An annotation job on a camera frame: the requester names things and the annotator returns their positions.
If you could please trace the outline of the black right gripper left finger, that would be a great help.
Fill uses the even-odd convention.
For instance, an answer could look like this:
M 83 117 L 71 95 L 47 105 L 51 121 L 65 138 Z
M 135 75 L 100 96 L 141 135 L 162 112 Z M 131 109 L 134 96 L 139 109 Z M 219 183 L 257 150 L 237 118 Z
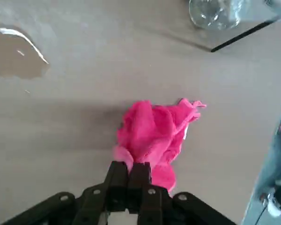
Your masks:
M 106 225 L 112 211 L 126 209 L 127 166 L 113 161 L 103 183 L 75 197 L 59 192 L 4 222 L 6 225 Z

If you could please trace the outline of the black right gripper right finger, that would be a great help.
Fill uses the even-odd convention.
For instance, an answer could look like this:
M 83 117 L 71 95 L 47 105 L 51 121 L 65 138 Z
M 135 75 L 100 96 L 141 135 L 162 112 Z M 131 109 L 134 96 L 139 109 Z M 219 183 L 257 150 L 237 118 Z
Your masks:
M 129 174 L 129 212 L 138 225 L 234 225 L 229 218 L 189 192 L 170 196 L 153 185 L 149 163 L 136 163 Z

